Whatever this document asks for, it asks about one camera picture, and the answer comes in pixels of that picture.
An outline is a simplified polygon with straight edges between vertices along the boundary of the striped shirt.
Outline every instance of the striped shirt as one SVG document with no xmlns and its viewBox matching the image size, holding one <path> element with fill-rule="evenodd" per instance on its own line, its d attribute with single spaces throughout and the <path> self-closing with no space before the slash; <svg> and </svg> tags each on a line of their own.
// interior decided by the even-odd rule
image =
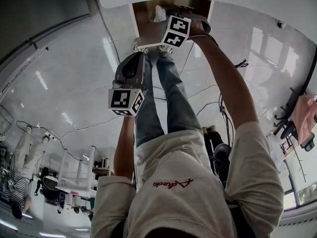
<svg viewBox="0 0 317 238">
<path fill-rule="evenodd" d="M 24 207 L 24 200 L 27 195 L 30 179 L 22 177 L 20 174 L 11 171 L 8 180 L 11 180 L 14 183 L 13 187 L 15 187 L 15 193 L 7 188 L 7 184 L 3 186 L 3 192 L 8 201 L 17 202 L 22 209 Z"/>
</svg>

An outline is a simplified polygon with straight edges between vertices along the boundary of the white floor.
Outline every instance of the white floor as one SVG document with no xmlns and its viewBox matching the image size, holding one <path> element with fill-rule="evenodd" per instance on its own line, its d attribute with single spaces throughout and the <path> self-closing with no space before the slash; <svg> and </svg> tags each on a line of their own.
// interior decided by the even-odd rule
<svg viewBox="0 0 317 238">
<path fill-rule="evenodd" d="M 114 46 L 122 61 L 132 53 L 136 38 L 128 6 L 102 9 L 113 43 L 96 6 L 91 4 L 90 9 L 90 18 L 48 44 L 49 50 L 18 77 L 1 103 L 15 120 L 51 130 L 76 158 L 88 154 L 91 145 L 99 153 L 113 154 L 122 124 L 122 118 L 107 109 L 108 89 L 118 64 Z M 295 29 L 279 29 L 276 23 L 262 13 L 222 2 L 215 2 L 211 15 L 211 34 L 222 50 L 234 64 L 244 59 L 249 63 L 239 71 L 265 134 L 273 129 L 273 116 L 285 105 L 289 88 L 305 81 L 316 47 Z M 199 48 L 186 43 L 173 56 L 193 109 L 198 113 L 205 104 L 218 101 L 219 89 Z M 155 66 L 153 74 L 154 86 L 161 88 Z M 155 96 L 164 98 L 164 93 L 155 88 Z M 215 124 L 226 141 L 217 106 L 208 105 L 198 118 L 202 126 Z M 157 110 L 166 131 L 165 101 L 157 99 Z M 34 129 L 33 136 L 40 140 L 44 132 Z M 14 149 L 21 134 L 13 124 L 6 143 Z M 58 170 L 61 144 L 51 141 L 43 150 L 42 165 Z M 68 158 L 69 170 L 75 172 L 78 162 Z"/>
</svg>

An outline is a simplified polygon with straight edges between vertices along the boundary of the white shoe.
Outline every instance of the white shoe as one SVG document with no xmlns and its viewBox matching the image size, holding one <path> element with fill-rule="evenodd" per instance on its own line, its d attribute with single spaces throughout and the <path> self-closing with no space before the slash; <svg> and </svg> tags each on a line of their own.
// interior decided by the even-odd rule
<svg viewBox="0 0 317 238">
<path fill-rule="evenodd" d="M 133 53 L 137 53 L 137 52 L 143 52 L 144 54 L 147 54 L 149 52 L 148 48 L 139 48 L 138 44 L 135 44 L 133 47 Z"/>
<path fill-rule="evenodd" d="M 48 143 L 50 141 L 50 138 L 48 137 L 48 136 L 44 136 L 43 138 L 42 138 L 42 144 L 46 144 L 46 143 Z"/>
<path fill-rule="evenodd" d="M 28 126 L 26 127 L 26 132 L 27 132 L 29 135 L 31 135 L 31 133 L 32 133 L 32 127 L 31 127 L 30 125 L 28 125 Z"/>
<path fill-rule="evenodd" d="M 173 48 L 169 45 L 160 45 L 160 47 L 158 48 L 158 50 L 160 52 L 169 52 L 170 54 L 173 53 Z"/>
</svg>

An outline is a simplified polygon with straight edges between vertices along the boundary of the tiled floor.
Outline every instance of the tiled floor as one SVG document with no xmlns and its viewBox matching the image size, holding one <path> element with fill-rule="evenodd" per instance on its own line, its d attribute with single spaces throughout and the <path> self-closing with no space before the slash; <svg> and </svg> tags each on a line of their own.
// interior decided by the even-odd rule
<svg viewBox="0 0 317 238">
<path fill-rule="evenodd" d="M 103 153 L 113 153 L 116 147 L 122 118 L 107 109 L 107 93 L 118 64 L 114 46 L 122 61 L 132 53 L 135 41 L 127 5 L 102 8 L 113 43 L 96 5 L 90 9 L 90 18 L 48 44 L 49 51 L 19 76 L 1 103 L 16 120 L 52 130 L 77 158 L 88 153 L 91 145 Z M 274 114 L 290 95 L 289 87 L 305 81 L 315 44 L 290 26 L 279 29 L 276 20 L 267 15 L 222 2 L 214 4 L 211 27 L 211 34 L 234 64 L 248 61 L 249 66 L 239 71 L 254 98 L 263 131 L 269 133 Z M 198 112 L 205 104 L 218 101 L 219 89 L 206 58 L 192 45 L 186 43 L 173 56 L 189 102 Z M 153 70 L 154 86 L 161 88 L 155 61 Z M 158 88 L 155 96 L 164 98 Z M 157 100 L 157 110 L 166 131 L 165 101 Z M 215 124 L 226 139 L 217 104 L 208 105 L 198 118 L 202 126 Z M 15 125 L 7 133 L 12 149 L 21 133 Z M 34 130 L 36 138 L 43 133 Z M 51 157 L 52 168 L 58 169 L 63 154 L 60 143 L 50 142 L 45 151 L 43 164 Z M 69 160 L 77 167 L 71 157 Z"/>
</svg>

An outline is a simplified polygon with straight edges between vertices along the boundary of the pink cloth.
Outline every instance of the pink cloth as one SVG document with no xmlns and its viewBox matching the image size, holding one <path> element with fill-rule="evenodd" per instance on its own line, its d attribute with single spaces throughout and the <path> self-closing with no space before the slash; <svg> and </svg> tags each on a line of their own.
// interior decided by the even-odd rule
<svg viewBox="0 0 317 238">
<path fill-rule="evenodd" d="M 298 98 L 292 114 L 292 120 L 298 134 L 298 145 L 303 143 L 312 133 L 314 115 L 317 111 L 317 103 L 307 95 Z"/>
</svg>

